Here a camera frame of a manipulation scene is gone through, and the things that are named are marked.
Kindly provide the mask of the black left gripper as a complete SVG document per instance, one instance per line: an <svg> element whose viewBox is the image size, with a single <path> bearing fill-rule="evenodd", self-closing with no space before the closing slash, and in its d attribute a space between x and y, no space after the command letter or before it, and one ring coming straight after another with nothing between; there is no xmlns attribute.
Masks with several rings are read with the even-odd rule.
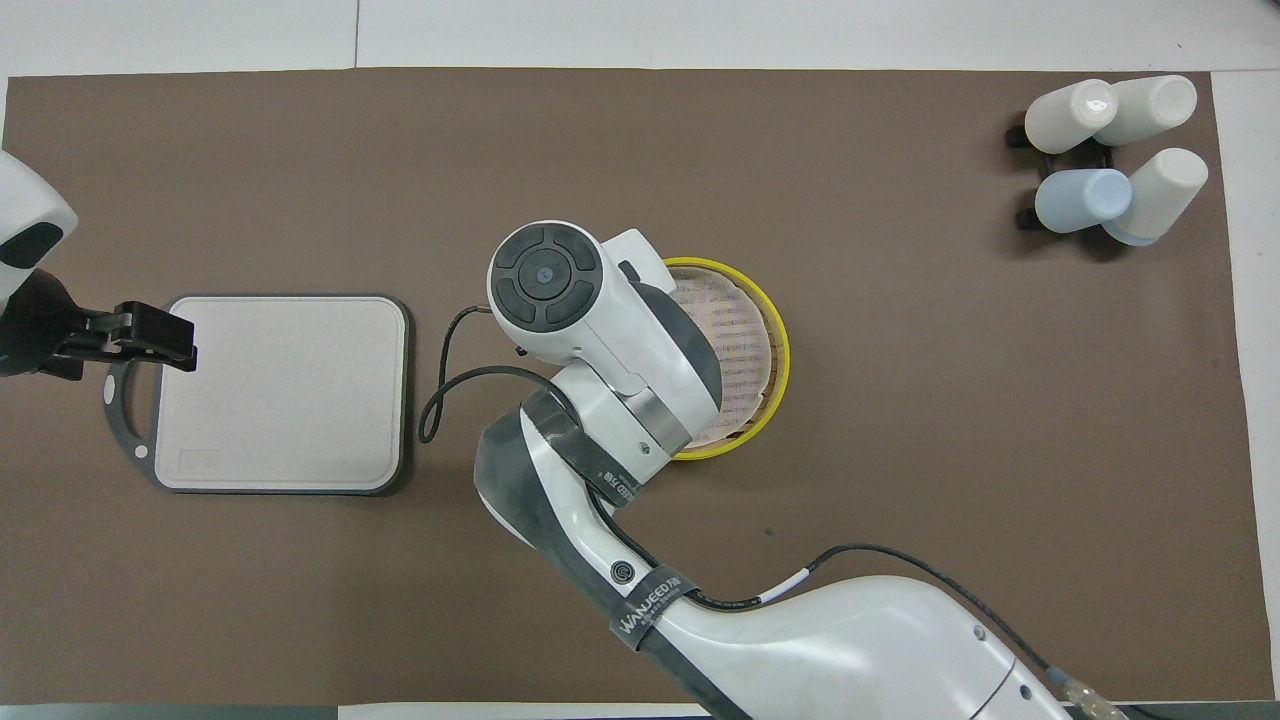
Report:
<svg viewBox="0 0 1280 720"><path fill-rule="evenodd" d="M72 337L72 348L61 346ZM1 375L44 373L81 380L84 361L197 368L195 324L141 301L111 311L83 310L51 273L36 269L1 316Z"/></svg>

